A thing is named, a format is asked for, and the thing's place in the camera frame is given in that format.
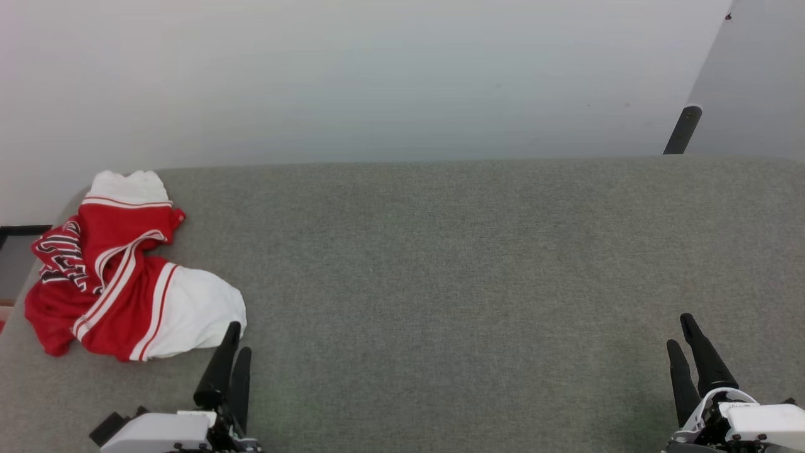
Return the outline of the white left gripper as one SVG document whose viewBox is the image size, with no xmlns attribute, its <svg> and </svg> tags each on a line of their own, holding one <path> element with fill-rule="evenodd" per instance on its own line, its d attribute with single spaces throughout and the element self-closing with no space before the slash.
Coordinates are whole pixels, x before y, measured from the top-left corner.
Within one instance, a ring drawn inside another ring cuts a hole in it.
<svg viewBox="0 0 805 453">
<path fill-rule="evenodd" d="M 230 322 L 196 387 L 193 401 L 204 409 L 158 413 L 141 406 L 126 418 L 114 412 L 99 425 L 99 450 L 262 452 L 261 442 L 246 435 L 252 350 L 239 350 L 241 329 Z M 223 405 L 228 395 L 230 410 Z"/>
</svg>

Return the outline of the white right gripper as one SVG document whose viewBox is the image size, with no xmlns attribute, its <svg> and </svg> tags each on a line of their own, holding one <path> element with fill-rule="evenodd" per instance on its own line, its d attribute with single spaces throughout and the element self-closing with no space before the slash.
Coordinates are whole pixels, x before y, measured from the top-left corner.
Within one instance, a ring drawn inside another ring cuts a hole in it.
<svg viewBox="0 0 805 453">
<path fill-rule="evenodd" d="M 681 346 L 669 339 L 666 348 L 680 428 L 664 451 L 803 452 L 803 408 L 793 399 L 763 405 L 737 390 L 732 372 L 692 313 L 682 313 L 680 324 L 692 350 L 698 382 L 696 389 Z"/>
</svg>

